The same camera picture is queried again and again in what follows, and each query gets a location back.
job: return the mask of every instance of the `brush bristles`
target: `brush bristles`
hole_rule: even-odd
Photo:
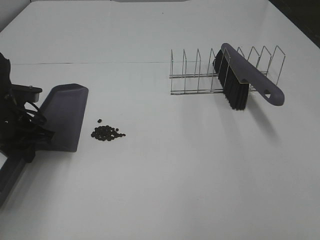
[[[220,50],[213,62],[214,70],[218,73],[218,79],[223,87],[223,93],[228,99],[232,109],[244,110],[246,108],[249,84],[240,84],[236,75],[228,64]]]

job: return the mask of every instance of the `white table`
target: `white table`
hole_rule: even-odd
[[[284,49],[282,107],[170,96],[170,49],[222,42]],[[1,240],[319,239],[320,51],[267,1],[34,2],[0,52],[13,83],[43,88],[39,104],[55,85],[89,88],[78,151],[37,153],[0,209]],[[127,136],[92,139],[99,118]]]

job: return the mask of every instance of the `wire rack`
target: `wire rack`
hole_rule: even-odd
[[[278,85],[286,59],[286,54],[278,45],[274,48],[273,54],[271,54],[266,46],[263,46],[261,51],[258,51],[256,47],[252,46],[247,57],[241,47],[237,48],[237,52],[254,65],[267,78]],[[202,62],[199,49],[196,51],[195,61],[187,61],[186,51],[183,49],[182,62],[174,61],[174,54],[171,50],[169,74],[169,79],[171,79],[171,95],[222,93],[223,88],[218,80],[219,73],[216,72],[214,68],[215,59],[216,54],[211,48],[208,64],[205,65],[204,68],[204,63]],[[178,66],[179,68],[180,64],[182,64],[182,70],[177,70],[176,67]],[[253,91],[256,91],[256,89],[250,85],[249,92]]]

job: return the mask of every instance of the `hand brush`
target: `hand brush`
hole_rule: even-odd
[[[213,67],[232,109],[246,108],[249,84],[270,104],[282,106],[285,95],[272,81],[240,55],[230,44],[224,43],[216,55]]]

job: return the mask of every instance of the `brush handle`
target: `brush handle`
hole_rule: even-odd
[[[284,104],[285,95],[281,89],[240,55],[230,44],[222,44],[221,51],[227,61],[229,60],[229,66],[241,84],[252,84],[261,96],[272,105],[282,106]]]

